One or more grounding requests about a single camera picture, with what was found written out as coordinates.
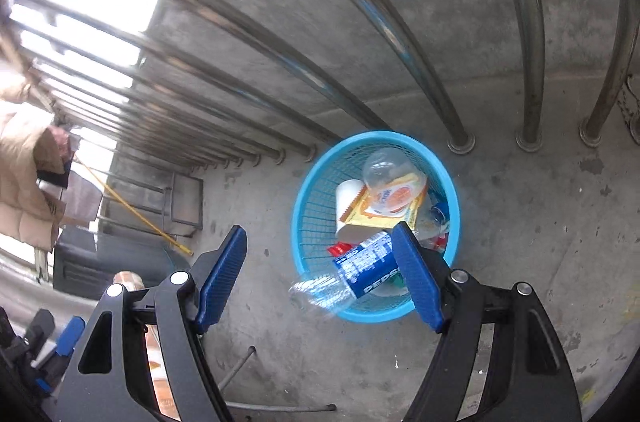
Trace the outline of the Pepsi plastic bottle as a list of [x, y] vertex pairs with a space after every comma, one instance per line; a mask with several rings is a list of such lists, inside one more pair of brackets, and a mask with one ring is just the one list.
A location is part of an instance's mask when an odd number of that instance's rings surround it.
[[378, 288], [386, 295], [405, 289], [387, 231], [334, 257], [329, 269], [294, 283], [288, 294], [302, 311], [336, 316]]

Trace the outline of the yellow Enaak snack packet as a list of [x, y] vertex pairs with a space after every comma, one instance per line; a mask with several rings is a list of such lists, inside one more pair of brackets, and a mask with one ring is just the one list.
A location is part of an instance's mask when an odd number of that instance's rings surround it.
[[405, 222], [413, 228], [427, 184], [421, 172], [410, 172], [377, 190], [359, 179], [345, 181], [336, 189], [337, 224], [387, 229]]

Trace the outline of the red plastic bag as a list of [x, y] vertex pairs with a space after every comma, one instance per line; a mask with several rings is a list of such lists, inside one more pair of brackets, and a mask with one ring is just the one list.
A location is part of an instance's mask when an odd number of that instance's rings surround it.
[[332, 255], [332, 257], [341, 257], [354, 248], [355, 246], [351, 243], [339, 241], [335, 243], [335, 245], [330, 246], [328, 248], [328, 252]]

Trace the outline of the clear plastic cup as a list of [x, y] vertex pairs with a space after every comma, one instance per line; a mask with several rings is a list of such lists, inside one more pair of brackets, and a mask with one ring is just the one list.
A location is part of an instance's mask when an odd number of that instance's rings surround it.
[[424, 175], [396, 147], [384, 147], [371, 153], [364, 161], [362, 179], [373, 201], [388, 209], [397, 209], [410, 202], [425, 183]]

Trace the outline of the white paper cup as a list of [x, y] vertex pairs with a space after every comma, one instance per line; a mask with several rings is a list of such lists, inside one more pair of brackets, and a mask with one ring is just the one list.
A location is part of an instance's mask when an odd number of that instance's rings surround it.
[[366, 194], [367, 186], [360, 179], [348, 179], [335, 190], [335, 234], [336, 239], [358, 245], [383, 230], [374, 225], [366, 215], [359, 213], [359, 208]]

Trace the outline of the blue plastic trash basket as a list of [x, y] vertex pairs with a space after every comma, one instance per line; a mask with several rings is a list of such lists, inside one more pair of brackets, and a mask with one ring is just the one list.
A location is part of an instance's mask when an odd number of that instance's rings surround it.
[[358, 134], [331, 148], [295, 201], [291, 239], [299, 279], [290, 289], [292, 302], [304, 311], [363, 324], [412, 312], [390, 239], [400, 223], [454, 263], [460, 205], [434, 153], [387, 131]]

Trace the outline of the patterned plastic tablecloth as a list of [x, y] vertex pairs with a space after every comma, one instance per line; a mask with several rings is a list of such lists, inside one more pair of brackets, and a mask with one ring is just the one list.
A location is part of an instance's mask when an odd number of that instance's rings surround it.
[[171, 393], [163, 354], [160, 349], [160, 338], [155, 326], [146, 326], [145, 347], [154, 394], [160, 413], [163, 416], [179, 421], [180, 416], [175, 405], [174, 396]]

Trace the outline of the metal rack by railing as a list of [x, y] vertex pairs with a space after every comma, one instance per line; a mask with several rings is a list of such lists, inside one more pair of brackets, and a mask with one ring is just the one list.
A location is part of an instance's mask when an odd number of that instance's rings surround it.
[[[191, 237], [203, 228], [204, 182], [201, 179], [157, 170], [154, 175], [160, 178], [148, 183], [112, 172], [94, 172], [142, 215], [157, 221], [157, 226], [168, 234]], [[118, 203], [106, 190], [105, 194], [108, 200]]]

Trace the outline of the beige puffer jacket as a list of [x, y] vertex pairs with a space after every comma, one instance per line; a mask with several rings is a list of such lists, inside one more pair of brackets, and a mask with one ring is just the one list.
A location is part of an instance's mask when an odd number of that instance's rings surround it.
[[52, 115], [29, 103], [32, 86], [1, 64], [1, 234], [50, 252], [64, 202], [41, 189], [38, 173], [64, 174]]

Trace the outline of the metal balcony railing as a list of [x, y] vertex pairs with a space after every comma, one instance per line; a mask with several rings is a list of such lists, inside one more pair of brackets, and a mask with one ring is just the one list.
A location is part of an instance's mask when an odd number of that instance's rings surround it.
[[[385, 130], [388, 122], [363, 99], [367, 84], [317, 60], [292, 40], [284, 38], [228, 0], [163, 0], [195, 18], [218, 34], [273, 64], [291, 80], [318, 94], [332, 110], [338, 110], [368, 130]], [[447, 133], [448, 147], [465, 155], [476, 138], [462, 109], [446, 89], [442, 74], [428, 56], [416, 30], [394, 0], [345, 0], [397, 58], [430, 103]], [[151, 32], [130, 32], [96, 16], [55, 0], [17, 0], [34, 10], [61, 15], [116, 40], [170, 68], [169, 75], [134, 67], [127, 76], [134, 87], [122, 102], [111, 101], [112, 88], [92, 81], [75, 88], [63, 80], [55, 89], [54, 111], [67, 123], [92, 127], [136, 148], [160, 139], [164, 143], [183, 136], [205, 138], [207, 146], [194, 153], [193, 163], [232, 159], [282, 158], [287, 151], [314, 156], [318, 144], [338, 142], [335, 132], [310, 118], [292, 103], [293, 92], [268, 91], [264, 81], [250, 81], [224, 70], [219, 60], [195, 54]], [[548, 34], [544, 0], [512, 0], [518, 24], [523, 79], [523, 105], [515, 139], [527, 153], [542, 144], [544, 85], [547, 78]], [[589, 115], [579, 124], [582, 142], [600, 144], [604, 123], [614, 108], [636, 97], [630, 63], [639, 51], [639, 0], [618, 0], [617, 32], [608, 74]]]

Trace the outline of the dark sliding door frame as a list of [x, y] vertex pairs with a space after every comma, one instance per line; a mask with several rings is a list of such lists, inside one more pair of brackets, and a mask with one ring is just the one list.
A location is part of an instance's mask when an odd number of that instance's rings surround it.
[[155, 287], [175, 271], [187, 271], [189, 262], [163, 242], [146, 243], [66, 226], [55, 242], [53, 288], [89, 300], [99, 300], [119, 272], [137, 274]]

